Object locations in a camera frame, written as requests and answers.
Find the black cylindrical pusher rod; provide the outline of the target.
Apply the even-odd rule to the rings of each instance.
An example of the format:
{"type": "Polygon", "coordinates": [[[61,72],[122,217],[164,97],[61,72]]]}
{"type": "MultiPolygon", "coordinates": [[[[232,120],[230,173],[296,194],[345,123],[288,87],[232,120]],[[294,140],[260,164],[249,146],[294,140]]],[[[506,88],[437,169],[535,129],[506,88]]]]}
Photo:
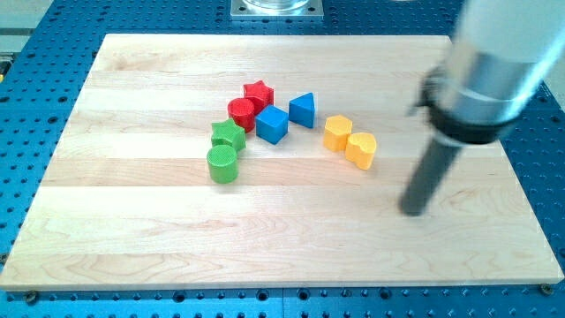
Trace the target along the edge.
{"type": "Polygon", "coordinates": [[[436,139],[430,140],[399,200],[399,208],[405,215],[420,216],[426,211],[460,151],[461,147],[447,145],[436,139]]]}

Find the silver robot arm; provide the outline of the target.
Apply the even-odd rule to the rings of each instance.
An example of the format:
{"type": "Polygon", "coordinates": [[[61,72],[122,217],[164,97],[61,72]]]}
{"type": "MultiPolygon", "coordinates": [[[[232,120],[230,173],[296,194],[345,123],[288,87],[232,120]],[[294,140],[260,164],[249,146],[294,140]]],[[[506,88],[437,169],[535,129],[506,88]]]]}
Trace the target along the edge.
{"type": "Polygon", "coordinates": [[[514,126],[563,51],[562,0],[464,3],[452,46],[416,103],[428,109],[433,137],[399,200],[404,214],[426,210],[462,148],[514,126]]]}

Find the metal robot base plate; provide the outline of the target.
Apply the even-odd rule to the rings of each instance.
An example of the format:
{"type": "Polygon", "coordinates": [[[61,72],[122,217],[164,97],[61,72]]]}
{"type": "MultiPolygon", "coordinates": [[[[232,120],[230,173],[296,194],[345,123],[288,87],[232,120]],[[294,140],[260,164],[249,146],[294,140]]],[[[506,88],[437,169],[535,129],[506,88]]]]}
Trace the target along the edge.
{"type": "Polygon", "coordinates": [[[323,19],[322,0],[231,0],[230,19],[323,19]]]}

